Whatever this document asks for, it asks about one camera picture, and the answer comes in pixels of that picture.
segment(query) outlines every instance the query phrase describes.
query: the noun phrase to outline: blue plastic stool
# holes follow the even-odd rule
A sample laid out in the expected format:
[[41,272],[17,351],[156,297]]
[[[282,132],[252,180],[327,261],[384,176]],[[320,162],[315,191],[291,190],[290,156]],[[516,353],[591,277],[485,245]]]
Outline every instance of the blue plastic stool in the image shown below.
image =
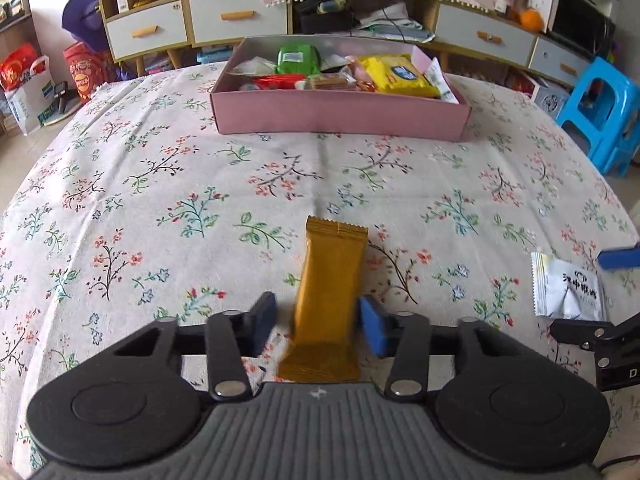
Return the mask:
[[[580,105],[591,83],[602,79],[600,95],[591,108]],[[588,157],[601,174],[617,169],[624,176],[640,145],[640,121],[625,134],[634,114],[640,110],[640,89],[602,58],[585,70],[574,91],[558,115],[562,127],[567,121],[589,139]]]

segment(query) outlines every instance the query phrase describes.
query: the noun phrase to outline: floral tablecloth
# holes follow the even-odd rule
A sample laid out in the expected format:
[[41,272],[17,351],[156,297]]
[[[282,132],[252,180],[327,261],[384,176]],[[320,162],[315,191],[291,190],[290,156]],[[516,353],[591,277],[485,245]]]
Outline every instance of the floral tablecloth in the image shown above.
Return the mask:
[[[534,316],[529,253],[598,270],[601,249],[638,234],[587,158],[527,98],[454,77],[474,107],[455,144],[220,136],[209,105],[220,68],[102,88],[2,215],[2,459],[24,476],[40,466],[24,422],[32,395],[158,316],[200,323],[272,290],[280,322],[245,364],[254,384],[276,378],[308,215],[369,228],[364,292],[388,309],[445,325],[476,316],[593,380],[592,354],[558,345]],[[639,277],[601,275],[610,319],[636,313]],[[451,362],[433,359],[431,386],[440,387]],[[365,380],[388,368],[364,350],[361,362]],[[184,373],[206,388],[202,358]],[[599,462],[640,450],[640,389],[606,396]]]

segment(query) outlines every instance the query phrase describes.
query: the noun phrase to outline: metal screw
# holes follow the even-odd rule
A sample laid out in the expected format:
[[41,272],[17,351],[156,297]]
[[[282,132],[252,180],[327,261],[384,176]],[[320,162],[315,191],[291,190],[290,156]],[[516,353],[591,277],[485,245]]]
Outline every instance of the metal screw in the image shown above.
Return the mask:
[[240,381],[222,381],[216,384],[214,390],[220,397],[237,397],[244,394],[246,386]]
[[391,383],[391,391],[398,397],[408,397],[419,394],[422,391],[422,386],[411,379],[400,379]]

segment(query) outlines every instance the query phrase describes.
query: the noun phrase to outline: tiled floor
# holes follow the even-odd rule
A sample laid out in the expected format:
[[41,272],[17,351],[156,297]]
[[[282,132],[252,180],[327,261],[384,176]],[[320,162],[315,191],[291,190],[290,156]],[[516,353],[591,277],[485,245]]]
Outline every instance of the tiled floor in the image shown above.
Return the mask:
[[29,136],[0,136],[0,211],[4,211],[24,178],[71,118]]
[[[47,149],[47,146],[71,120],[41,128],[30,136],[0,137],[0,211],[8,205],[29,170]],[[607,177],[627,211],[640,219],[640,170],[630,168],[626,179]]]

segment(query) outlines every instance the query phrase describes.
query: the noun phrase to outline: black microwave door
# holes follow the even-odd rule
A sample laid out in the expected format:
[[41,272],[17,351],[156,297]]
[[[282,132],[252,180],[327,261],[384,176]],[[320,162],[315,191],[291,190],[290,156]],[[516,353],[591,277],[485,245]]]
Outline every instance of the black microwave door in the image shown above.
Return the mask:
[[606,56],[614,24],[586,0],[558,0],[553,33],[590,55]]

